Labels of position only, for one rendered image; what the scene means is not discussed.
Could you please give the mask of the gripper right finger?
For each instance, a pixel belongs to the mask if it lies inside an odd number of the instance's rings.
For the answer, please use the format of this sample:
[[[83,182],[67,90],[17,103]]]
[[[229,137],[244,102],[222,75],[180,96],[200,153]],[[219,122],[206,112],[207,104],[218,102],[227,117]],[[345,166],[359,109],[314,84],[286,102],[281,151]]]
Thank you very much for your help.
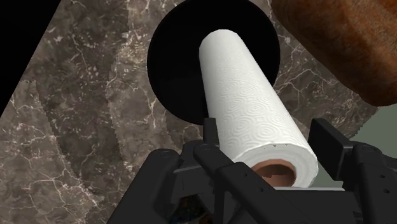
[[[357,192],[363,224],[397,224],[397,174],[378,148],[349,140],[323,118],[311,121],[308,143],[330,177]]]

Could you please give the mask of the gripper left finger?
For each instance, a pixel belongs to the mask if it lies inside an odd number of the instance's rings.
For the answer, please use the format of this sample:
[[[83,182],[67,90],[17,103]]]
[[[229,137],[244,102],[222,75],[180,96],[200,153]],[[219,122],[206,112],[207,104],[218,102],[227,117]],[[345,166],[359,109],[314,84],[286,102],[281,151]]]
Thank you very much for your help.
[[[279,194],[246,164],[232,162],[216,144],[215,118],[204,120],[204,140],[185,150],[193,165],[185,167],[173,150],[152,151],[117,205],[107,224],[169,224],[175,203],[207,189],[214,191],[214,224],[225,220],[225,195],[231,193],[240,210],[228,224],[252,218],[257,224],[281,224]]]

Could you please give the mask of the black round base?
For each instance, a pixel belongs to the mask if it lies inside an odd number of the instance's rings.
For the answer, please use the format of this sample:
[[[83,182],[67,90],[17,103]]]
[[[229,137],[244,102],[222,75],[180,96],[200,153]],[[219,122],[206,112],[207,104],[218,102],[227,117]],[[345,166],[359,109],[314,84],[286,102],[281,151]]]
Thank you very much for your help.
[[[155,96],[174,116],[202,125],[208,116],[199,63],[202,40],[218,29],[237,33],[270,83],[280,64],[276,30],[250,0],[184,0],[161,20],[147,56]]]

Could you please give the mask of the white paper towel roll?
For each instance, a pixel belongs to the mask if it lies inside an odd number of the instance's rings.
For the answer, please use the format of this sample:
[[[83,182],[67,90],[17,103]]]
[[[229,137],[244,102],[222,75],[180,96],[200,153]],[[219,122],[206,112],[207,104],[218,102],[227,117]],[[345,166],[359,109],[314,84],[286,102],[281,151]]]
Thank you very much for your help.
[[[238,34],[211,32],[199,60],[221,151],[273,185],[310,186],[317,157]]]

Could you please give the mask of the brown rounded object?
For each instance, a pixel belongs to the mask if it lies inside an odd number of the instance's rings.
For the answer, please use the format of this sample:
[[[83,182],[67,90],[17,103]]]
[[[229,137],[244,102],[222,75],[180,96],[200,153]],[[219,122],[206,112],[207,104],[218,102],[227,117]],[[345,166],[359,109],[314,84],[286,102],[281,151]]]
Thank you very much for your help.
[[[278,21],[372,106],[397,104],[397,0],[272,0]]]

